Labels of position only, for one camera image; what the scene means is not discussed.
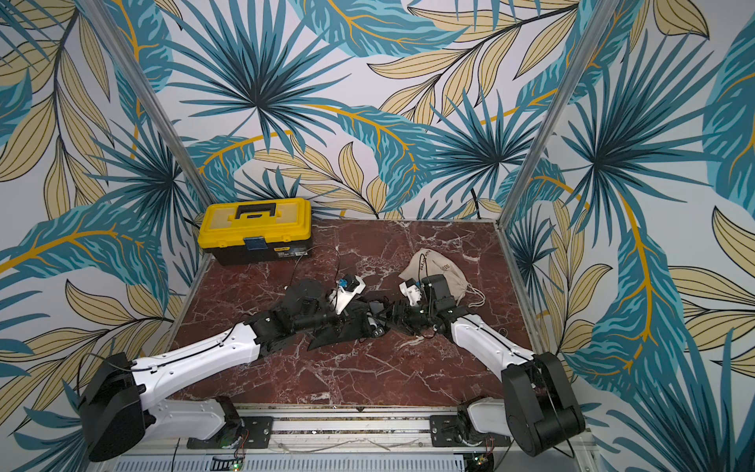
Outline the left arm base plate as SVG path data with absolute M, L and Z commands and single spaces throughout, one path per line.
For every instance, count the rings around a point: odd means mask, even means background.
M 189 450 L 264 450 L 269 446 L 273 432 L 273 417 L 241 417 L 226 424 L 208 440 L 190 438 Z

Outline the white hair dryer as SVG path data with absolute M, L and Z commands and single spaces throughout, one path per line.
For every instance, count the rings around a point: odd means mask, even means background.
M 368 332 L 371 338 L 379 338 L 385 334 L 383 327 L 371 316 L 367 318 Z

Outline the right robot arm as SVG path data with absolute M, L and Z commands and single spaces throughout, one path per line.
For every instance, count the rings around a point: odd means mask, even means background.
M 501 382 L 501 398 L 481 397 L 459 407 L 446 427 L 452 442 L 492 446 L 507 437 L 536 456 L 585 432 L 586 419 L 556 355 L 536 354 L 496 332 L 457 302 L 442 275 L 409 279 L 399 289 L 405 300 L 390 309 L 391 326 L 407 334 L 433 330 Z

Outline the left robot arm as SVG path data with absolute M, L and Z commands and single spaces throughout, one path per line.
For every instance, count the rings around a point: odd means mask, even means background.
M 271 308 L 221 334 L 151 357 L 117 353 L 103 359 L 78 402 L 86 459 L 105 462 L 149 439 L 187 438 L 235 448 L 247 429 L 230 399 L 177 401 L 172 395 L 279 352 L 297 334 L 335 328 L 365 287 L 353 275 L 340 279 L 332 292 L 304 279 Z

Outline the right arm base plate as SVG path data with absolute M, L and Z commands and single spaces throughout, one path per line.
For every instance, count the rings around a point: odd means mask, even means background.
M 461 413 L 432 415 L 429 422 L 434 448 L 489 448 L 512 444 L 508 436 L 478 432 L 473 428 L 471 421 Z

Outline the black drawstring dryer bag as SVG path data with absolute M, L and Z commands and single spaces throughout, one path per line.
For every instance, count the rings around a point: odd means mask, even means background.
M 373 339 L 368 332 L 367 318 L 369 316 L 373 317 L 383 327 L 386 334 L 389 330 L 387 327 L 387 318 L 385 318 L 387 308 L 389 308 L 389 301 L 387 299 L 377 299 L 373 296 L 367 298 L 357 296 L 342 312 L 349 317 L 349 322 L 342 332 L 340 334 L 330 332 L 329 330 L 327 332 L 314 332 L 314 338 L 310 342 L 308 350 L 313 351 L 324 346 L 342 342 Z

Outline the beige drawstring dryer bag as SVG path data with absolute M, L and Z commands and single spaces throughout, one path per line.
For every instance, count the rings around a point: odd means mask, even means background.
M 458 265 L 435 250 L 420 249 L 411 258 L 407 267 L 399 273 L 402 280 L 414 279 L 417 282 L 431 275 L 443 275 L 446 278 L 449 291 L 457 302 L 462 301 L 467 294 L 472 294 L 477 296 L 479 300 L 470 302 L 470 307 L 480 308 L 486 304 L 485 294 L 468 282 Z

